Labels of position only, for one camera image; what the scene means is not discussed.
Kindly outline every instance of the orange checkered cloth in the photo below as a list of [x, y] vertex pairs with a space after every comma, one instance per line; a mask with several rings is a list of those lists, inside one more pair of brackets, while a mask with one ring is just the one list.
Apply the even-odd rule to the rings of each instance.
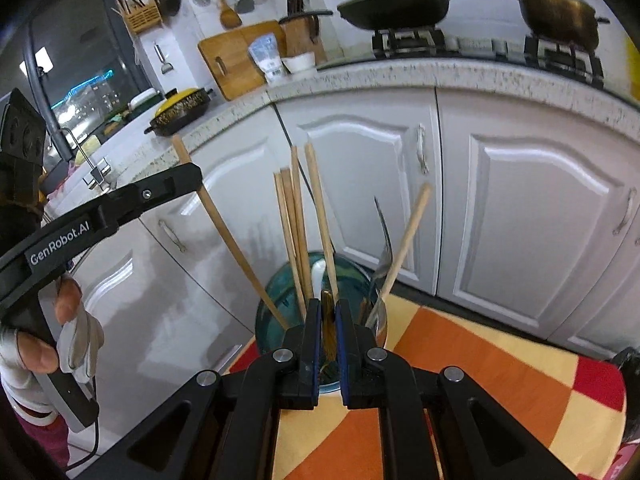
[[[601, 480], [625, 426], [622, 375], [612, 365], [390, 297], [385, 347], [412, 366], [456, 365], [581, 480]], [[230, 371], [257, 357], [250, 342]], [[312, 412], [283, 411], [273, 478], [381, 479], [377, 410], [350, 412], [339, 392]]]

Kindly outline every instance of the utensil holder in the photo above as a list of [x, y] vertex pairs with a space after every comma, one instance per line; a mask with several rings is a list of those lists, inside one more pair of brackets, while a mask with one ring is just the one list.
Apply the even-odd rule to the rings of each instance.
[[140, 34], [147, 29], [155, 27], [162, 22], [160, 10], [154, 0], [150, 0], [144, 7], [133, 7], [129, 2], [130, 12], [124, 12], [123, 17], [127, 27], [134, 34]]

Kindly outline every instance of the cabinet handle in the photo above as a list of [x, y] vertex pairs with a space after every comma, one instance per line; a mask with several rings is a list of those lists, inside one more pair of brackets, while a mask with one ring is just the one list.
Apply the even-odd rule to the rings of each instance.
[[180, 249], [181, 253], [187, 252], [187, 247], [185, 247], [185, 245], [180, 241], [180, 238], [178, 238], [175, 233], [171, 231], [171, 228], [166, 224], [164, 220], [158, 220], [158, 227], [160, 227], [165, 232], [165, 234], [169, 237], [169, 240], [171, 240], [176, 245], [176, 247]]
[[619, 235], [620, 231], [622, 231], [622, 228], [629, 223], [629, 220], [631, 220], [631, 214], [634, 211], [634, 198], [636, 197], [637, 193], [638, 192], [636, 191], [635, 187], [632, 187], [629, 190], [629, 196], [626, 199], [625, 217], [622, 219], [622, 222], [620, 222], [620, 225], [618, 227], [616, 227], [615, 229], [613, 229], [613, 235], [614, 236]]
[[424, 155], [424, 137], [425, 131], [422, 124], [418, 124], [418, 162], [420, 162], [420, 170], [423, 175], [429, 174], [429, 167], [427, 166], [427, 159]]

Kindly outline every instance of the white kitchen cabinet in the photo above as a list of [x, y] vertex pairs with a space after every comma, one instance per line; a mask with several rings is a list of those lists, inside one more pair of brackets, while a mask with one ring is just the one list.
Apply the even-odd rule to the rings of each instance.
[[[433, 186], [398, 279], [435, 293], [440, 256], [442, 168], [432, 89], [373, 89], [277, 105], [291, 142], [316, 150], [335, 250], [370, 268], [384, 247], [378, 198], [395, 250], [423, 182]], [[306, 172], [306, 161], [303, 163]]]
[[444, 233], [438, 295], [546, 338], [620, 247], [640, 148], [571, 113], [438, 91]]
[[549, 340], [597, 358], [640, 347], [640, 214], [598, 283]]
[[[287, 260], [273, 173], [289, 167], [287, 137], [273, 108], [263, 108], [191, 154], [204, 184], [258, 279], [266, 285]], [[322, 247], [303, 182], [309, 250]], [[242, 324], [253, 330], [259, 297], [193, 193], [142, 216], [174, 259]]]
[[[74, 278], [85, 308], [104, 329], [96, 374], [101, 453], [195, 373], [251, 337], [139, 220], [96, 245]], [[70, 441], [91, 449], [94, 428]]]

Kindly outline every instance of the wooden spatula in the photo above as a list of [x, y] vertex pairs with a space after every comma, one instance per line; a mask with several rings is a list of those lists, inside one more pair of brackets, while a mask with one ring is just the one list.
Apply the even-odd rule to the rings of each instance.
[[226, 0], [220, 1], [220, 23], [226, 30], [240, 27], [242, 25], [242, 19], [235, 10], [229, 7]]

